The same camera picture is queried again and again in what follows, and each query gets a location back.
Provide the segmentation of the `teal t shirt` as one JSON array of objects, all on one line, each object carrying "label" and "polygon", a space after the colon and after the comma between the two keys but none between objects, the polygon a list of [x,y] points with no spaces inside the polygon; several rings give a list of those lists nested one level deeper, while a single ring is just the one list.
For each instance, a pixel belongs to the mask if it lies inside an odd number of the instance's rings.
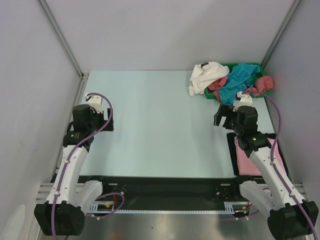
[{"label": "teal t shirt", "polygon": [[218,90],[222,104],[232,106],[238,92],[244,92],[254,85],[254,79],[261,72],[256,64],[239,63],[229,73],[226,85]]}]

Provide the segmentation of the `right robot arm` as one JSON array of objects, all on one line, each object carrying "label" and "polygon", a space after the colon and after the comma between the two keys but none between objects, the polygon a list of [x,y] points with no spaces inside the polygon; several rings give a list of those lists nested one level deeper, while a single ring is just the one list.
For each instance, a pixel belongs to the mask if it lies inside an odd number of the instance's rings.
[{"label": "right robot arm", "polygon": [[234,131],[237,143],[254,163],[265,181],[268,191],[255,181],[247,180],[230,188],[231,196],[249,200],[267,219],[267,225],[276,240],[290,240],[313,235],[318,239],[315,224],[319,208],[307,201],[296,189],[274,156],[272,144],[258,131],[258,112],[252,106],[233,107],[220,105],[213,124]]}]

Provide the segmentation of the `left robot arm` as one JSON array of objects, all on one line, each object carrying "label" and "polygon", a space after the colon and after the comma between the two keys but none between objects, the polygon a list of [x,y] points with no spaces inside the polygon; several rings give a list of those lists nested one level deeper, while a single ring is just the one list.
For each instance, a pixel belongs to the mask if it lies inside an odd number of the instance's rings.
[{"label": "left robot arm", "polygon": [[95,198],[105,200],[111,188],[91,180],[76,192],[80,171],[90,151],[94,136],[114,130],[113,109],[107,109],[108,119],[100,107],[80,104],[73,108],[73,121],[63,138],[62,161],[53,187],[44,203],[38,203],[34,216],[46,236],[78,236],[85,225],[86,213]]}]

